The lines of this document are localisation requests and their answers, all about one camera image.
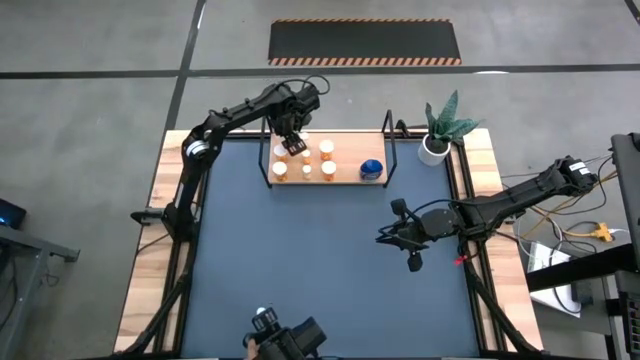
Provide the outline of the black hazard-striped floor mat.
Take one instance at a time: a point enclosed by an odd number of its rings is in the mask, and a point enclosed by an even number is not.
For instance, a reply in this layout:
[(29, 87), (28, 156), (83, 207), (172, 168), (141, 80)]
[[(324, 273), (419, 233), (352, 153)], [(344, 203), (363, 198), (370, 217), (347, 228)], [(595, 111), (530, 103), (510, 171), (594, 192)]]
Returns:
[(458, 66), (454, 26), (446, 18), (277, 19), (270, 27), (271, 66)]

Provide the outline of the grey metal cart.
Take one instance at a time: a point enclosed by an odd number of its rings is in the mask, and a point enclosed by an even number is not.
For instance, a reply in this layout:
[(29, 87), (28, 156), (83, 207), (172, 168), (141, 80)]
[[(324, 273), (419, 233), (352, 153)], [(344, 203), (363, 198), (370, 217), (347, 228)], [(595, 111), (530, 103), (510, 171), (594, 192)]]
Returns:
[(79, 254), (77, 249), (0, 226), (0, 280), (11, 271), (7, 292), (14, 294), (7, 313), (0, 314), (0, 360), (10, 360), (16, 353), (48, 259), (58, 256), (76, 262)]

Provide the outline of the blue medicine bottle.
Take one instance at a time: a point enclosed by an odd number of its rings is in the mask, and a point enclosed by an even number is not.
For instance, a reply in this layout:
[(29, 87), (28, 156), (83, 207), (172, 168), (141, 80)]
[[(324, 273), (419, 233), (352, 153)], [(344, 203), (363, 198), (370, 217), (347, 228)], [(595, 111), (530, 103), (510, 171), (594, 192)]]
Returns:
[(359, 168), (359, 176), (362, 181), (377, 180), (384, 170), (383, 164), (376, 159), (365, 160)]

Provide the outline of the yellow power adapter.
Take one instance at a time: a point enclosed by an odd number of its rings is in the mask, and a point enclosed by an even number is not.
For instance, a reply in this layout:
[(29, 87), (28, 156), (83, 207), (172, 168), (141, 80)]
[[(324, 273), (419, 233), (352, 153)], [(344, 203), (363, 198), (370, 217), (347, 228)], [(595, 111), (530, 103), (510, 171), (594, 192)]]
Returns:
[(615, 240), (613, 231), (604, 222), (596, 223), (594, 229), (589, 232), (587, 236), (602, 242), (612, 242)]

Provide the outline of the wooden shelf black metal frame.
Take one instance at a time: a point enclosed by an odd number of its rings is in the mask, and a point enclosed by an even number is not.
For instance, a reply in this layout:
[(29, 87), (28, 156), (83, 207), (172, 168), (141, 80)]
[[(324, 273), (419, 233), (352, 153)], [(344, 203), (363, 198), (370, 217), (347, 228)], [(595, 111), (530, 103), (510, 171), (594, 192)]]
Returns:
[[(302, 167), (302, 153), (291, 156), (285, 162), (288, 166), (287, 180), (278, 182), (271, 170), (277, 162), (273, 148), (281, 144), (282, 139), (274, 134), (267, 134), (265, 130), (259, 133), (258, 167), (266, 183), (271, 185), (379, 185), (386, 188), (398, 165), (396, 151), (396, 132), (391, 111), (385, 113), (382, 127), (377, 130), (310, 130), (309, 139), (305, 141), (307, 150), (311, 151), (312, 175), (305, 180)], [(332, 160), (337, 165), (333, 181), (325, 181), (321, 172), (318, 145), (322, 140), (334, 142), (335, 150)], [(367, 159), (379, 160), (384, 170), (382, 175), (374, 181), (362, 181), (359, 176), (360, 165)]]

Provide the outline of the snake plant in white pot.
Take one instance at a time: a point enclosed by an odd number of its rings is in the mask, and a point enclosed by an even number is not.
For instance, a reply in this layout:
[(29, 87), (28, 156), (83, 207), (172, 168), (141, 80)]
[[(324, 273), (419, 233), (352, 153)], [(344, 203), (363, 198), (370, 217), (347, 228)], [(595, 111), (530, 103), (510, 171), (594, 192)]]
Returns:
[(433, 113), (429, 102), (425, 103), (428, 133), (422, 138), (417, 151), (420, 161), (427, 166), (436, 166), (444, 161), (454, 143), (463, 138), (480, 124), (479, 120), (457, 118), (459, 93), (455, 90), (448, 98), (438, 116)]

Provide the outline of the black handheld device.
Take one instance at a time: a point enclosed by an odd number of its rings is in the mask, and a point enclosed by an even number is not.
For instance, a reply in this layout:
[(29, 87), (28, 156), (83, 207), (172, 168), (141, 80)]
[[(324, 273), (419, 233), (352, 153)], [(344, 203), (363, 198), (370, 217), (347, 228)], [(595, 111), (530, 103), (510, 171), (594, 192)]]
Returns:
[(243, 346), (253, 339), (258, 345), (254, 360), (306, 360), (319, 359), (318, 348), (327, 340), (323, 329), (313, 317), (295, 327), (281, 326), (272, 307), (251, 319), (253, 332), (243, 338)]

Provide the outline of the blue-grey table mat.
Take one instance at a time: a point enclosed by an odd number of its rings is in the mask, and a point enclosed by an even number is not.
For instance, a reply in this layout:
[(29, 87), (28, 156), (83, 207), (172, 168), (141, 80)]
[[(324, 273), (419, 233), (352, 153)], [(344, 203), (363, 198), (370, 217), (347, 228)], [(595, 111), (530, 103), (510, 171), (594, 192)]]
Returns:
[(442, 207), (444, 165), (428, 167), (411, 142), (396, 146), (387, 187), (267, 185), (255, 141), (229, 141), (211, 170), (193, 268), (182, 355), (242, 358), (252, 317), (272, 307), (281, 324), (314, 318), (324, 356), (440, 357), (478, 352), (458, 241), (422, 254), (377, 242), (390, 203)]

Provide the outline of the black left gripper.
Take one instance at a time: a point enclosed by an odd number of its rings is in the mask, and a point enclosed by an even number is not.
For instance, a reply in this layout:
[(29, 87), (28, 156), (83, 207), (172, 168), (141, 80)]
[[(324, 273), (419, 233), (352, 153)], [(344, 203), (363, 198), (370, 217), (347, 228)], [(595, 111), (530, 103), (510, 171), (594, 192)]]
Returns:
[(314, 85), (306, 85), (299, 91), (288, 85), (276, 87), (281, 101), (271, 114), (271, 130), (282, 138), (281, 145), (295, 156), (307, 149), (299, 132), (311, 121), (311, 113), (320, 106), (320, 92)]

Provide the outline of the device with coloured buttons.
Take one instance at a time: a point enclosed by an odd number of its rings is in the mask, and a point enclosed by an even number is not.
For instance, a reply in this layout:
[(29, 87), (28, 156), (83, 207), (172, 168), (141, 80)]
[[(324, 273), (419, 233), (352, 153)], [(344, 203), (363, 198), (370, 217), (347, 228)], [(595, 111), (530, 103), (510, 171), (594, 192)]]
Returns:
[(625, 346), (632, 360), (640, 360), (640, 295), (622, 296)]

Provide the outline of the white sheet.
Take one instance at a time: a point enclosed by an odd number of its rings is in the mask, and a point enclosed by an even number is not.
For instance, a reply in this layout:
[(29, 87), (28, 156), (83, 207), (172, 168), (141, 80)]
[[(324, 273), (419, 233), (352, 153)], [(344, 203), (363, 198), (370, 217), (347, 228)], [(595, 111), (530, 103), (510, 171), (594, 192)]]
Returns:
[[(562, 251), (553, 251), (550, 247), (538, 242), (534, 242), (528, 252), (529, 260), (526, 267), (528, 273), (550, 267), (551, 265), (568, 262), (571, 259), (569, 254)], [(537, 303), (554, 308), (575, 318), (581, 317), (582, 305), (573, 300), (570, 285), (531, 291), (530, 296)]]

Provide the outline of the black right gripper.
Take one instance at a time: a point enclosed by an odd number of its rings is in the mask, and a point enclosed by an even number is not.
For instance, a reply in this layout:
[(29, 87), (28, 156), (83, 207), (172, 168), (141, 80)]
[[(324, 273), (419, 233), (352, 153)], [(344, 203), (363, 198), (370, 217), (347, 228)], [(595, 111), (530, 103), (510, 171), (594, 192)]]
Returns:
[(420, 251), (428, 248), (425, 244), (426, 234), (421, 220), (408, 209), (404, 199), (392, 200), (390, 205), (392, 213), (398, 217), (398, 220), (379, 228), (376, 242), (406, 250), (409, 253), (407, 259), (409, 271), (417, 272), (423, 265)]

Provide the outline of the black device with blue light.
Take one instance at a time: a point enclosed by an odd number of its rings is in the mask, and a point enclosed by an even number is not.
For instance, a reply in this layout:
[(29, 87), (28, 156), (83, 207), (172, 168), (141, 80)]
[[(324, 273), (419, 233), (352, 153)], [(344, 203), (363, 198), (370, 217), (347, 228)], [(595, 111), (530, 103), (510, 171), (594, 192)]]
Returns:
[(0, 225), (12, 229), (20, 229), (26, 218), (27, 211), (4, 199), (0, 199)]

